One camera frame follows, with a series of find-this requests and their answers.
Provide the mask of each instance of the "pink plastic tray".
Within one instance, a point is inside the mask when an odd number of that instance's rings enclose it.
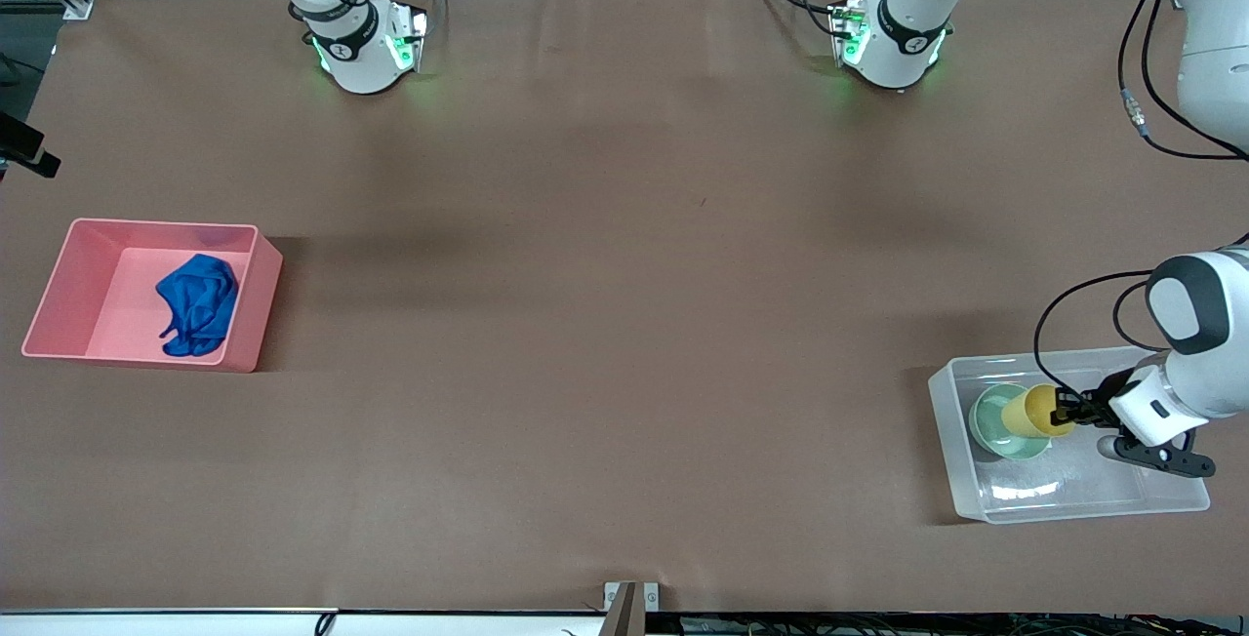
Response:
[[[230,264],[239,299],[221,347],[179,359],[161,349],[170,310],[156,284],[195,254]],[[80,219],[21,352],[90,365],[251,372],[281,269],[282,255],[255,226]]]

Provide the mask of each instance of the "light green plate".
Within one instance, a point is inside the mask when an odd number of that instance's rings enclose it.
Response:
[[[1034,459],[1045,452],[1049,439],[1015,436],[1002,424],[1002,409],[1027,390],[1022,385],[994,385],[975,400],[967,415],[967,427],[982,449],[1012,460]]]

